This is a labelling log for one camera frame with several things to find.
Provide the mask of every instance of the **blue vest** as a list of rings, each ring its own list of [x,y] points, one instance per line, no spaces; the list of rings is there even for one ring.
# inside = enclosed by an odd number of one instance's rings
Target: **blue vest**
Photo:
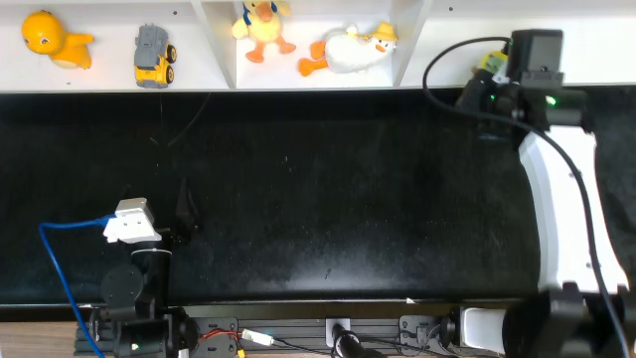
[[[275,13],[278,12],[278,7],[276,6],[276,4],[274,4],[274,2],[271,2],[271,11]],[[251,21],[249,21],[249,17],[247,17],[247,14],[249,14],[249,10],[247,10],[247,7],[245,6],[245,3],[242,3],[242,20],[245,21],[246,25],[251,25]]]

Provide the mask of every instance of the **blue cable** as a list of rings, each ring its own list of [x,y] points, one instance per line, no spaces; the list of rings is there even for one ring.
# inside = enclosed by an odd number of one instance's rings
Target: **blue cable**
[[[95,354],[99,358],[104,358],[104,356],[99,350],[99,348],[97,347],[97,345],[95,344],[95,342],[92,340],[92,337],[88,333],[88,330],[86,329],[86,326],[83,323],[83,319],[81,319],[80,310],[78,309],[78,304],[73,298],[73,293],[71,292],[71,287],[69,286],[69,282],[67,281],[67,278],[64,276],[64,273],[62,272],[62,268],[60,268],[60,264],[58,264],[58,259],[56,259],[56,255],[53,253],[53,249],[51,248],[51,245],[49,244],[49,240],[47,239],[47,234],[45,233],[44,230],[45,229],[75,229],[75,228],[85,228],[89,226],[105,227],[106,224],[108,223],[108,219],[110,218],[114,218],[114,215],[107,215],[103,218],[88,220],[88,221],[78,222],[78,223],[68,223],[68,224],[40,223],[40,225],[38,226],[38,230],[40,231],[40,237],[42,238],[42,242],[44,243],[45,248],[47,248],[47,251],[49,252],[49,256],[51,257],[51,261],[53,262],[53,265],[56,267],[56,270],[58,271],[58,275],[60,276],[60,280],[62,281],[62,286],[64,287],[64,291],[67,293],[67,297],[69,298],[69,302],[71,303],[71,308],[73,309],[73,313],[76,315],[76,319],[78,320],[79,328],[83,332],[83,335],[86,337],[86,341],[88,342],[88,345],[90,345],[90,348],[92,348],[92,350],[95,352]]]

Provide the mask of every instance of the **duck beak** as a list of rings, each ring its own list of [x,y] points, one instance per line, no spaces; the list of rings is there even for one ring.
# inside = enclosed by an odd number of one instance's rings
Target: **duck beak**
[[[271,11],[271,3],[269,1],[261,2],[256,6],[256,16],[264,22],[269,22],[274,12]]]

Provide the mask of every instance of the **green light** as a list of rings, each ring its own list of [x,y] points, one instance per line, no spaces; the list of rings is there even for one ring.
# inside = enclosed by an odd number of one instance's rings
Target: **green light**
[[[555,104],[557,104],[557,100],[551,95],[546,95],[546,103],[554,106]]]

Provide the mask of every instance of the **wooden floor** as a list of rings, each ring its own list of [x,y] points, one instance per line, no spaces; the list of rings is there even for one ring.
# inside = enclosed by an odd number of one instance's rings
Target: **wooden floor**
[[[74,322],[0,323],[0,358],[73,357],[77,324]],[[273,358],[273,355],[247,355]],[[288,354],[284,358],[314,358],[313,354]]]

